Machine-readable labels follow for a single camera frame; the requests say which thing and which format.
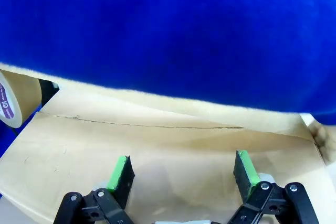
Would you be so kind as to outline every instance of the blue velvet cloth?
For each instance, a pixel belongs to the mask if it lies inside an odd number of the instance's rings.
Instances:
[[[0,61],[336,124],[336,0],[0,0]]]

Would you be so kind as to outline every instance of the bolt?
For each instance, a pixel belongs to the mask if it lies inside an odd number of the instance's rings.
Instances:
[[[289,189],[290,189],[291,191],[297,191],[297,190],[298,190],[298,187],[297,187],[296,185],[291,185],[291,186],[289,187]]]
[[[268,189],[269,189],[269,185],[266,184],[266,183],[262,183],[261,188],[262,188],[263,190],[268,190]]]

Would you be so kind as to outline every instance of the purple label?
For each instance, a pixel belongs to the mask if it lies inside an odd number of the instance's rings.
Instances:
[[[8,99],[6,96],[6,90],[4,86],[1,85],[1,83],[0,83],[0,104],[5,114],[5,117],[8,119],[12,119],[14,117],[14,113],[12,112],[12,109],[10,108],[11,106],[9,106]]]

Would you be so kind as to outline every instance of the brown packing tape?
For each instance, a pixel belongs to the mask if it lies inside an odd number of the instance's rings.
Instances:
[[[10,113],[5,117],[0,115],[0,119],[10,127],[20,127],[34,110],[40,105],[42,99],[41,86],[37,78],[25,76],[23,74],[12,73],[0,70],[0,84],[4,90],[0,90],[0,102],[4,101],[5,94],[8,102],[0,104],[10,109]]]

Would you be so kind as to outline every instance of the cardboard surface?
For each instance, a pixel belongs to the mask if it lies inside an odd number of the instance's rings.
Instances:
[[[313,141],[112,101],[68,91],[54,97],[1,158],[4,196],[39,223],[52,223],[65,193],[101,187],[118,157],[131,155],[127,212],[135,223],[225,224],[242,203],[233,168],[235,151],[246,149],[256,170],[280,186],[303,183],[320,223],[334,222],[335,191]]]

